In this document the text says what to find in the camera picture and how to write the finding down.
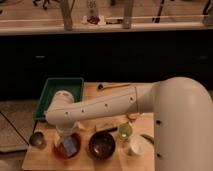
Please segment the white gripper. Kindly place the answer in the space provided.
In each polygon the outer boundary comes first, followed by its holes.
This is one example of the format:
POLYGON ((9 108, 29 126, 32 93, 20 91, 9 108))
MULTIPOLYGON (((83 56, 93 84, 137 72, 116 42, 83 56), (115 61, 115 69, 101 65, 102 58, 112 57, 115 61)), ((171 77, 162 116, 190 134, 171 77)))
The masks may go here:
POLYGON ((68 125, 58 125, 56 126, 56 131, 60 136, 69 136, 75 133, 78 129, 78 124, 76 122, 68 125))

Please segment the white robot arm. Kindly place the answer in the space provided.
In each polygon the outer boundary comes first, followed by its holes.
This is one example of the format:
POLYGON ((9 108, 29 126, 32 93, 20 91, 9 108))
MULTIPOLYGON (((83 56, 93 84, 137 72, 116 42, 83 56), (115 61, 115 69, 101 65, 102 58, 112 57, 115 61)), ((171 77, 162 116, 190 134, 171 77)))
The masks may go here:
POLYGON ((77 121, 129 113, 154 114, 155 171, 213 171, 213 100, 191 78, 130 86, 77 103, 69 92, 58 92, 45 118, 64 132, 77 121))

